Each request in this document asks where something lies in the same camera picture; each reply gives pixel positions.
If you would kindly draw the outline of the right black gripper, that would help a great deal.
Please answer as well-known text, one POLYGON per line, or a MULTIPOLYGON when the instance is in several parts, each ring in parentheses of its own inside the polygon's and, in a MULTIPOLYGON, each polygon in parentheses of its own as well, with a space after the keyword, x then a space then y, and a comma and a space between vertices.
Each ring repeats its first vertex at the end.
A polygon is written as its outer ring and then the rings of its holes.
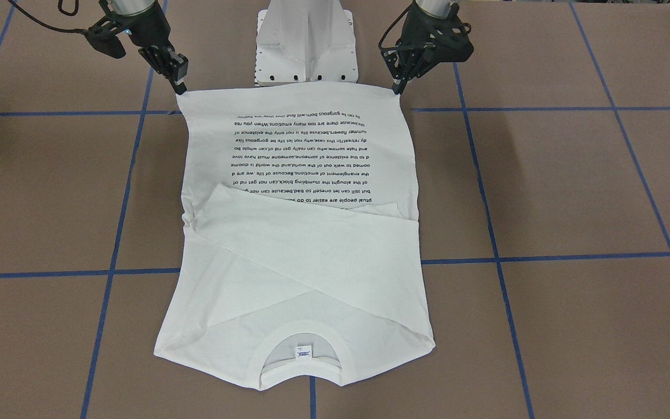
POLYGON ((162 9, 147 9, 129 16, 129 35, 138 52, 152 69, 167 79, 175 94, 187 91, 184 77, 188 74, 188 58, 170 49, 170 26, 162 9))

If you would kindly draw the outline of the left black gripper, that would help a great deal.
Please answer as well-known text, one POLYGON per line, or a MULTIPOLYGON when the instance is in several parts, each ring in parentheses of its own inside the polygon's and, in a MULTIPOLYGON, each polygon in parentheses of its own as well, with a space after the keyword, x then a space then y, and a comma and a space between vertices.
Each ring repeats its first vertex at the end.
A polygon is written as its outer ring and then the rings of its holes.
POLYGON ((418 6, 409 6, 402 27, 398 46, 383 48, 383 59, 393 77, 393 92, 401 95, 410 80, 419 79, 437 63, 455 61, 455 51, 445 42, 448 35, 440 31, 451 31, 450 22, 455 16, 455 7, 450 6, 445 17, 435 17, 418 6))

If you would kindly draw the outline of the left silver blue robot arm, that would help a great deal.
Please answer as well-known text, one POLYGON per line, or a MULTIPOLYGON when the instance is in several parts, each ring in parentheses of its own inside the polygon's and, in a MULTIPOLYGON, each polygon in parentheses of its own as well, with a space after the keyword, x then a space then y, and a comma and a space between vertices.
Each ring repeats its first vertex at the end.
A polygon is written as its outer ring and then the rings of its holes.
POLYGON ((474 48, 470 24, 458 18, 459 4, 452 1, 413 1, 386 29, 378 48, 393 77, 393 92, 401 95, 412 79, 420 79, 439 63, 465 63, 474 48), (405 19, 394 46, 383 41, 405 19))

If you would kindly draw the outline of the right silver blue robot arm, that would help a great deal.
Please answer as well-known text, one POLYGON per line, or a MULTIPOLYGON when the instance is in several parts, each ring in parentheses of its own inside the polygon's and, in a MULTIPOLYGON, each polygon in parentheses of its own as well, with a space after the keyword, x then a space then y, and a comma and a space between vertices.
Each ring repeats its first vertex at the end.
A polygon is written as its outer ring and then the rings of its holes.
POLYGON ((187 91, 184 77, 189 60, 175 51, 170 37, 170 24, 157 1, 106 1, 101 3, 106 16, 119 31, 128 31, 138 52, 157 74, 167 79, 174 92, 187 91))

